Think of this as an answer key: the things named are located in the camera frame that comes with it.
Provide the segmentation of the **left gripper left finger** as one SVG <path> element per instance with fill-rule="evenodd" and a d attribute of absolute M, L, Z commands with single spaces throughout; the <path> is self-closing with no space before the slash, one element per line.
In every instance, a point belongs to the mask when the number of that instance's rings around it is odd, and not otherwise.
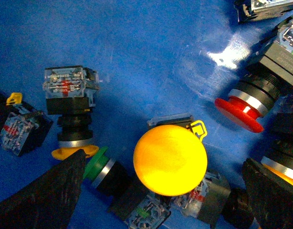
<path fill-rule="evenodd" d="M 86 154 L 77 150 L 0 202 L 0 229 L 65 229 L 79 196 Z"/>

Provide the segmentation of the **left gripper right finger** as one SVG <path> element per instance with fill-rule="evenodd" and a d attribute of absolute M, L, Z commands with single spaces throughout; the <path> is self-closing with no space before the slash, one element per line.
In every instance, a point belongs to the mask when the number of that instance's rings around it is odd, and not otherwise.
<path fill-rule="evenodd" d="M 249 205 L 262 229 L 293 229 L 293 185 L 252 158 L 242 166 Z"/>

